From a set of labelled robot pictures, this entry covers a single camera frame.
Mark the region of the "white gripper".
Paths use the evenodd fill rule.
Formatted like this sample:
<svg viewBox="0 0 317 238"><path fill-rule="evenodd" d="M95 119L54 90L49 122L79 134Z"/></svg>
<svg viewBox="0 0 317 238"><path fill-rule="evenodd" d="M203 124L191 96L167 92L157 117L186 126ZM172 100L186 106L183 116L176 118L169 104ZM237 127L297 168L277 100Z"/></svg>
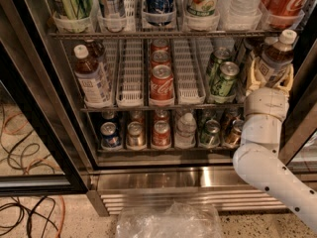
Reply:
<svg viewBox="0 0 317 238"><path fill-rule="evenodd" d="M289 93L293 85L293 64L286 67L282 78L273 88L262 86L262 82L256 79L256 69L259 65L259 58L253 59L248 69L246 94L244 108L245 116L250 115L270 115L280 121L284 121L288 111L288 97L284 93Z"/></svg>

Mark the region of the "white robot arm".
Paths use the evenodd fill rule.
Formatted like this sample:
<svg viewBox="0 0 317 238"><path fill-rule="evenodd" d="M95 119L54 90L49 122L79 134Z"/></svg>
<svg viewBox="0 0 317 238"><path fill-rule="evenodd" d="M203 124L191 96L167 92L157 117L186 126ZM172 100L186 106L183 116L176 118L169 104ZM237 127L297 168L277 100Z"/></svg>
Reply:
<svg viewBox="0 0 317 238"><path fill-rule="evenodd" d="M246 183L282 202L317 231L317 191L304 184L278 158L293 67L287 67L285 86L270 88L259 75L259 63L259 59L254 59L248 69L245 122L240 147L233 156L234 169Z"/></svg>

